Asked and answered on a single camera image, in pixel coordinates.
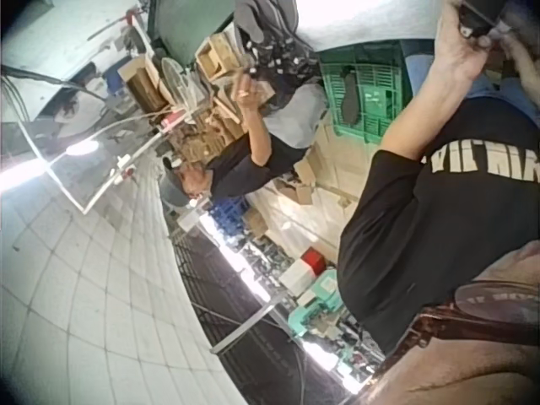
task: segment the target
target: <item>red container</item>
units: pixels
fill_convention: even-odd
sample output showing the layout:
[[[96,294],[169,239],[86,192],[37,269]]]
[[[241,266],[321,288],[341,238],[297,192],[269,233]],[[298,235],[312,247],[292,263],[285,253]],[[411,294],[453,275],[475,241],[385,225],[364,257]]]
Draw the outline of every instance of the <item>red container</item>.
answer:
[[[324,256],[312,247],[305,251],[301,258],[313,269],[313,273],[317,277],[327,269],[327,261]]]

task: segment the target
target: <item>eyeglasses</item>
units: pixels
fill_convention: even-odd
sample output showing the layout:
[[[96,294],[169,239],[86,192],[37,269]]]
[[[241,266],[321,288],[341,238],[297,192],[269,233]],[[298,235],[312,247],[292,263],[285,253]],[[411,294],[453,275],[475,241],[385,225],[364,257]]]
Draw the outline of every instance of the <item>eyeglasses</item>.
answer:
[[[372,387],[409,350],[432,338],[540,346],[540,289],[530,284],[478,281],[456,289],[443,305],[414,318],[393,353],[366,384]]]

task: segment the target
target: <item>wooden box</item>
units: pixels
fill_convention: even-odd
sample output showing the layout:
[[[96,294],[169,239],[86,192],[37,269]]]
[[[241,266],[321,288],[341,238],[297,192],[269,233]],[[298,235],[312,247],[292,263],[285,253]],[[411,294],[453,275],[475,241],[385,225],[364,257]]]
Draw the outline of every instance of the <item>wooden box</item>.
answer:
[[[197,50],[197,64],[212,82],[240,67],[238,58],[224,33],[210,35]]]

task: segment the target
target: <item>dark hair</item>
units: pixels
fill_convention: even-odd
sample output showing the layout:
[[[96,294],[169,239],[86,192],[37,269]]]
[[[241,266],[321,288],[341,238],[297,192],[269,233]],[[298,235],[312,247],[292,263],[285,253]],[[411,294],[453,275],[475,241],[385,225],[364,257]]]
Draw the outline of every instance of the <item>dark hair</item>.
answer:
[[[172,170],[172,163],[170,162],[169,158],[167,157],[163,158],[163,166],[165,166],[167,170]]]

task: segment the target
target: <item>green plastic crate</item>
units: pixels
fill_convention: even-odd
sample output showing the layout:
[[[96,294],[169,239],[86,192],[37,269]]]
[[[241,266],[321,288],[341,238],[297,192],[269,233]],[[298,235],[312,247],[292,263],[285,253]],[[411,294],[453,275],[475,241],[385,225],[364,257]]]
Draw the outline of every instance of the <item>green plastic crate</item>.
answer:
[[[386,42],[347,46],[325,51],[320,59],[335,133],[361,138],[366,143],[381,143],[386,129],[412,98],[399,45]],[[354,70],[359,87],[361,114],[353,125],[346,124],[341,113],[345,67]]]

